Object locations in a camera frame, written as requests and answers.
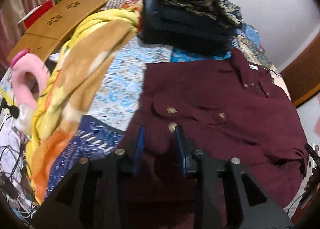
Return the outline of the maroon button-up shirt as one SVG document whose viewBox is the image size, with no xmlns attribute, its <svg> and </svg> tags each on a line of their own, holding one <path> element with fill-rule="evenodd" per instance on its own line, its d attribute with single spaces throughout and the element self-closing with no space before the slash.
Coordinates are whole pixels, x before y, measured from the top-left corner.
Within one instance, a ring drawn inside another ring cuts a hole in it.
<svg viewBox="0 0 320 229">
<path fill-rule="evenodd" d="M 217 146 L 209 139 L 203 142 L 212 150 L 235 145 L 232 156 L 254 177 L 247 164 L 259 165 L 263 181 L 273 167 L 285 167 L 292 182 L 291 202 L 306 175 L 304 130 L 285 92 L 265 74 L 254 74 L 259 70 L 251 72 L 240 53 L 233 49 L 230 59 L 203 60 L 204 65 L 182 62 L 181 68 L 169 62 L 147 64 L 139 109 L 119 145 L 133 140 L 138 126 L 144 127 L 139 170 L 118 180 L 121 228 L 194 228 L 196 179 L 182 175 L 177 125 L 192 135 L 208 131 L 210 139 L 217 137 Z M 194 133 L 191 125 L 196 125 Z M 259 185 L 282 210 L 289 204 L 280 206 Z"/>
</svg>

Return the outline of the stack of folded dark clothes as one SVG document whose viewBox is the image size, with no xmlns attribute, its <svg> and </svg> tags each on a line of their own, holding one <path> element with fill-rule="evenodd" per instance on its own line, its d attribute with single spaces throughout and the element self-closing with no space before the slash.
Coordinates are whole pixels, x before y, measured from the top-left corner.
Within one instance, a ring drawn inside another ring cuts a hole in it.
<svg viewBox="0 0 320 229">
<path fill-rule="evenodd" d="M 143 0 L 139 38 L 202 56 L 230 57 L 241 8 L 229 0 Z"/>
</svg>

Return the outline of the brown wooden door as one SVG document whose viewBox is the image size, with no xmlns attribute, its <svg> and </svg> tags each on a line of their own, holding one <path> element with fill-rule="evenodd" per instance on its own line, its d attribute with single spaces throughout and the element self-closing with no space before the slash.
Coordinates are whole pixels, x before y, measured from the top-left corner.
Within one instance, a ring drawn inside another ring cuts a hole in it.
<svg viewBox="0 0 320 229">
<path fill-rule="evenodd" d="M 316 36 L 299 57 L 281 72 L 295 107 L 299 107 L 319 92 L 319 53 L 319 36 Z"/>
</svg>

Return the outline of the patchwork blue bedspread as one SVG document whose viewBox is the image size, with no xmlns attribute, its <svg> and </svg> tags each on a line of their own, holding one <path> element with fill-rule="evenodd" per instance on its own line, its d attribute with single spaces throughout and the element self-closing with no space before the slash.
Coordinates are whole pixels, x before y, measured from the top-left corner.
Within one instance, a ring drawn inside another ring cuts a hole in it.
<svg viewBox="0 0 320 229">
<path fill-rule="evenodd" d="M 248 61 L 248 67 L 251 72 L 259 70 L 259 73 L 265 74 L 267 81 L 270 79 L 272 83 L 280 85 L 283 81 L 282 78 L 275 72 L 277 70 L 270 62 L 263 60 L 267 59 L 262 55 L 256 44 L 251 39 L 247 39 L 246 33 L 244 36 L 240 31 L 240 35 L 235 39 L 236 48 L 238 44 L 240 46 L 240 54 L 244 53 L 244 58 Z M 257 49 L 258 57 L 251 54 L 250 46 L 252 49 Z M 197 56 L 195 54 L 188 56 L 186 52 L 182 52 L 179 49 L 172 49 L 165 45 L 146 45 L 138 37 L 134 37 L 130 40 L 116 55 L 109 69 L 103 76 L 102 83 L 97 90 L 93 101 L 90 105 L 88 115 L 83 116 L 84 128 L 80 127 L 76 133 L 80 133 L 78 136 L 74 136 L 73 139 L 67 138 L 67 144 L 59 150 L 59 155 L 56 157 L 51 165 L 49 176 L 44 187 L 43 200 L 47 197 L 52 190 L 57 186 L 61 179 L 67 174 L 72 166 L 85 156 L 91 160 L 101 159 L 106 157 L 112 151 L 116 149 L 118 143 L 124 136 L 125 131 L 134 116 L 134 113 L 139 108 L 139 98 L 143 90 L 144 72 L 146 70 L 147 63 L 163 63 L 169 62 L 167 65 L 175 65 L 176 68 L 182 67 L 182 63 L 179 62 L 191 62 L 194 64 L 196 61 L 202 62 L 203 56 Z M 193 133 L 195 132 L 195 126 L 191 125 Z M 212 155 L 216 153 L 215 157 L 218 159 L 230 159 L 235 155 L 235 145 L 226 146 L 226 149 L 210 149 L 210 146 L 204 146 L 205 139 L 209 139 L 211 146 L 213 145 L 213 139 L 209 138 L 208 131 L 206 134 L 192 135 L 184 127 L 183 130 L 188 139 L 196 141 L 196 148 L 204 149 Z M 259 180 L 261 185 L 265 186 L 265 191 L 268 190 L 268 194 L 274 198 L 275 201 L 284 206 L 288 204 L 292 196 L 292 182 L 290 181 L 290 174 L 285 174 L 285 167 L 273 167 L 274 171 L 270 171 L 268 178 L 266 176 L 263 181 L 263 176 L 258 178 L 258 175 L 263 175 L 259 172 L 259 165 L 251 166 L 252 173 L 256 173 L 255 177 Z"/>
</svg>

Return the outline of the pink neck pillow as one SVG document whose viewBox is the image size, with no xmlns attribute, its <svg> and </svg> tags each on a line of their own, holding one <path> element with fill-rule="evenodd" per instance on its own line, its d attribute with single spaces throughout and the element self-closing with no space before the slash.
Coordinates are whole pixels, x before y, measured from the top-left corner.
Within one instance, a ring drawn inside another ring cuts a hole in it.
<svg viewBox="0 0 320 229">
<path fill-rule="evenodd" d="M 49 69 L 37 55 L 30 52 L 29 48 L 17 53 L 11 59 L 9 66 L 12 69 L 12 90 L 17 103 L 35 110 L 37 101 L 29 83 L 34 80 L 41 95 L 47 87 L 47 80 L 50 77 Z"/>
</svg>

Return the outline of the yellow orange fleece blanket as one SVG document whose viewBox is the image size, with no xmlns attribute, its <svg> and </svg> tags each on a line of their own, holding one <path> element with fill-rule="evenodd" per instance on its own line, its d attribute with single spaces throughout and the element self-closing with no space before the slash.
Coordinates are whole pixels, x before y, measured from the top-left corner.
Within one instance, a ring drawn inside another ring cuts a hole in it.
<svg viewBox="0 0 320 229">
<path fill-rule="evenodd" d="M 25 149 L 30 187 L 42 204 L 50 169 L 87 114 L 118 51 L 138 32 L 143 3 L 92 14 L 62 46 L 57 65 L 37 100 Z"/>
</svg>

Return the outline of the wooden laptop bed table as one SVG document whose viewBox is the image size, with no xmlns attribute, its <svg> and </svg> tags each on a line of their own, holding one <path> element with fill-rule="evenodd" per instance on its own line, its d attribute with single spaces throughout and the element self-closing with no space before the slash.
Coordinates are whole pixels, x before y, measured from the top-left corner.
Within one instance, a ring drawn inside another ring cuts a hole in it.
<svg viewBox="0 0 320 229">
<path fill-rule="evenodd" d="M 29 27 L 9 54 L 11 61 L 21 50 L 29 49 L 43 62 L 57 51 L 89 15 L 99 11 L 108 0 L 63 0 Z"/>
</svg>

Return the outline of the red and white box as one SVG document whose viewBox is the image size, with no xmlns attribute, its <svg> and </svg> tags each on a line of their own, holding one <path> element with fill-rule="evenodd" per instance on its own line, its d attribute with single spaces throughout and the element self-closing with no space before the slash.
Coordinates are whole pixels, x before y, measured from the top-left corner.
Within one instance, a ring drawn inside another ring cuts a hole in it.
<svg viewBox="0 0 320 229">
<path fill-rule="evenodd" d="M 32 9 L 22 19 L 18 21 L 18 27 L 21 31 L 30 28 L 42 15 L 53 7 L 52 1 L 46 1 L 36 8 Z"/>
</svg>

